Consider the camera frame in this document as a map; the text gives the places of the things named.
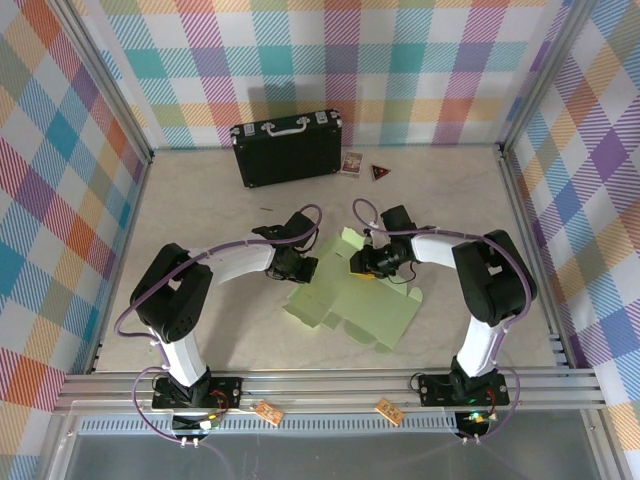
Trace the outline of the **light green paper box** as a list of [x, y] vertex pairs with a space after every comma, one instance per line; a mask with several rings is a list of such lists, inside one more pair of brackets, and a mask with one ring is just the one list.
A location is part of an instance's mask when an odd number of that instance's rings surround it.
[[423, 293], [399, 276], [379, 280], [350, 272], [349, 260], [364, 237], [345, 228], [317, 252], [309, 284], [297, 287], [284, 310], [308, 327], [342, 327], [355, 342], [379, 354], [392, 351], [417, 314]]

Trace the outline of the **orange tag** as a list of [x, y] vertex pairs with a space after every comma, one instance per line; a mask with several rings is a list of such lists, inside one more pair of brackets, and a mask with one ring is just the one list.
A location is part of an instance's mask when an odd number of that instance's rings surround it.
[[385, 398], [378, 401], [375, 410], [395, 426], [399, 426], [404, 420], [404, 413]]
[[284, 413], [265, 401], [253, 406], [253, 411], [260, 418], [274, 427], [278, 427], [284, 418]]

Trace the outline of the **grey metal panel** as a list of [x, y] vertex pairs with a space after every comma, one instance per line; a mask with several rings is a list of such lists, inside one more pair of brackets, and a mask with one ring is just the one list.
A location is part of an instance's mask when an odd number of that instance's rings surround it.
[[631, 480], [579, 435], [227, 434], [198, 448], [152, 435], [68, 438], [41, 480]]

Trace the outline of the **aluminium mounting rail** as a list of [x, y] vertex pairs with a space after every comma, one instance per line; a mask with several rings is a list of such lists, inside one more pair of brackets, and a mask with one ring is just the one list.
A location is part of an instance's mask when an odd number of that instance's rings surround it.
[[[422, 410], [418, 376], [447, 375], [443, 369], [303, 369], [220, 372], [218, 377], [240, 377], [241, 399], [236, 413], [247, 412], [265, 401], [286, 413], [370, 413], [382, 398], [406, 412]], [[499, 410], [594, 410], [605, 406], [596, 375], [591, 369], [522, 367], [502, 369], [510, 403], [491, 406]], [[96, 372], [69, 376], [54, 407], [57, 413], [74, 409], [127, 412], [131, 393], [149, 408], [152, 383], [159, 374]], [[469, 410], [475, 406], [436, 406], [442, 410]]]

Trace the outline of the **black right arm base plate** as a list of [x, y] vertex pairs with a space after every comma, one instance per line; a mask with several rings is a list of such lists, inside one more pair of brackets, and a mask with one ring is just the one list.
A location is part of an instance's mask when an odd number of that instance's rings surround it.
[[469, 379], [457, 374], [421, 374], [418, 376], [418, 393], [423, 407], [491, 407], [510, 403], [505, 377], [495, 372]]

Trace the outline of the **aluminium side rail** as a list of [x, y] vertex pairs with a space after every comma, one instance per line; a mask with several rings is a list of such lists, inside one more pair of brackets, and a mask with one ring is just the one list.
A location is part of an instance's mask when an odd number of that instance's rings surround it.
[[494, 144], [492, 150], [523, 243], [522, 258], [526, 260], [537, 284], [536, 303], [546, 321], [553, 351], [559, 354], [556, 364], [559, 368], [577, 368], [577, 359], [559, 315], [559, 309], [544, 269], [524, 198], [517, 185], [513, 164], [501, 144]]
[[110, 325], [110, 318], [114, 308], [119, 285], [124, 271], [124, 266], [134, 234], [136, 221], [139, 216], [142, 201], [144, 199], [145, 190], [150, 177], [150, 170], [155, 160], [155, 153], [151, 152], [150, 158], [146, 160], [142, 169], [142, 175], [139, 185], [135, 190], [133, 207], [131, 209], [127, 223], [125, 224], [124, 235], [116, 257], [115, 270], [113, 278], [109, 281], [108, 291], [104, 297], [104, 302], [100, 310], [98, 321], [91, 335], [91, 342], [88, 344], [87, 356], [80, 372], [82, 374], [92, 374], [99, 360], [104, 338]]

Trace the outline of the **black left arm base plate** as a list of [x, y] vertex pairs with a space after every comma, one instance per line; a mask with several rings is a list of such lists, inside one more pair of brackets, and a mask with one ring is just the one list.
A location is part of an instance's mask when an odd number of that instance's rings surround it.
[[163, 376], [153, 381], [152, 388], [153, 409], [231, 409], [239, 407], [242, 379], [210, 376], [186, 387]]

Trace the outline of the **aluminium frame post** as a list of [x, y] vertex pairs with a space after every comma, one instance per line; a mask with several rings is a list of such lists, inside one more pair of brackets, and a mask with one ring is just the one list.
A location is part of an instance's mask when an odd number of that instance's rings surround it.
[[114, 116], [121, 123], [124, 133], [147, 165], [153, 163], [154, 150], [133, 111], [111, 74], [99, 48], [77, 12], [72, 0], [45, 0], [59, 20], [63, 30], [92, 76], [96, 86], [104, 94]]
[[507, 130], [504, 139], [498, 143], [503, 156], [511, 153], [520, 137], [534, 116], [547, 90], [553, 84], [563, 66], [571, 47], [580, 34], [584, 24], [589, 19], [599, 0], [574, 0], [570, 6], [559, 32], [551, 43], [548, 54], [541, 62], [540, 70], [534, 77], [534, 82], [524, 97], [521, 106], [516, 111], [514, 119]]

